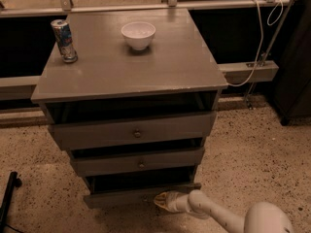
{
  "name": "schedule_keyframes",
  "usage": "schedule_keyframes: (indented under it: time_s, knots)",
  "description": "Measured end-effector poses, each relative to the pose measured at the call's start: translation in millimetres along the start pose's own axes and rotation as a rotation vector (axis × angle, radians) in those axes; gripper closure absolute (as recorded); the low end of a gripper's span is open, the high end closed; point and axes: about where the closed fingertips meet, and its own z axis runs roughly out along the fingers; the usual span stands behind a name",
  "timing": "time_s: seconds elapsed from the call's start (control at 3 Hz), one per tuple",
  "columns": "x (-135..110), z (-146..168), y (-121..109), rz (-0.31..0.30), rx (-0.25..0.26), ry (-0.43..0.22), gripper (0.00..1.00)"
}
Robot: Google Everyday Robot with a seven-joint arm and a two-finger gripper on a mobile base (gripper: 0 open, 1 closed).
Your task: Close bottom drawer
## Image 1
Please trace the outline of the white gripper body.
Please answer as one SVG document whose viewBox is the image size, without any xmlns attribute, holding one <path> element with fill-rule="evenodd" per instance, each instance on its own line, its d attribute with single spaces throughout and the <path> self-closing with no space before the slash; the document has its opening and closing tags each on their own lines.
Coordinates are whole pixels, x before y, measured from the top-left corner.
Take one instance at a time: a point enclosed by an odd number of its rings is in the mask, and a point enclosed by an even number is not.
<svg viewBox="0 0 311 233">
<path fill-rule="evenodd" d="M 186 193 L 170 191 L 167 193 L 166 206 L 171 213 L 189 213 L 189 196 Z"/>
</svg>

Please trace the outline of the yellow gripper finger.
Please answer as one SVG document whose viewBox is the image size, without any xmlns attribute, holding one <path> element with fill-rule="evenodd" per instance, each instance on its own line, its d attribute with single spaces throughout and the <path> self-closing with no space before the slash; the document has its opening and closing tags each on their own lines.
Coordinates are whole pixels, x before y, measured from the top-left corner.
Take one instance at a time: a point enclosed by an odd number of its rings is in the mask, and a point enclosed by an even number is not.
<svg viewBox="0 0 311 233">
<path fill-rule="evenodd" d="M 172 210 L 172 195 L 173 193 L 170 191 L 161 192 L 154 198 L 154 203 L 166 210 L 171 211 Z"/>
</svg>

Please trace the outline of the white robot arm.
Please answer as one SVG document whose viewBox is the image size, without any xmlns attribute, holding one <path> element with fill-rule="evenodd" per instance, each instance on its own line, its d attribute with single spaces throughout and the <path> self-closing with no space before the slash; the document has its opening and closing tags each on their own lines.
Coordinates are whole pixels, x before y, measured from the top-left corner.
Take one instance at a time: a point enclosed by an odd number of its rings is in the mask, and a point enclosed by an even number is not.
<svg viewBox="0 0 311 233">
<path fill-rule="evenodd" d="M 294 233 L 288 216 L 268 202 L 254 204 L 245 216 L 213 202 L 198 189 L 190 193 L 164 191 L 155 197 L 154 203 L 170 213 L 187 213 L 201 219 L 211 217 L 227 233 Z"/>
</svg>

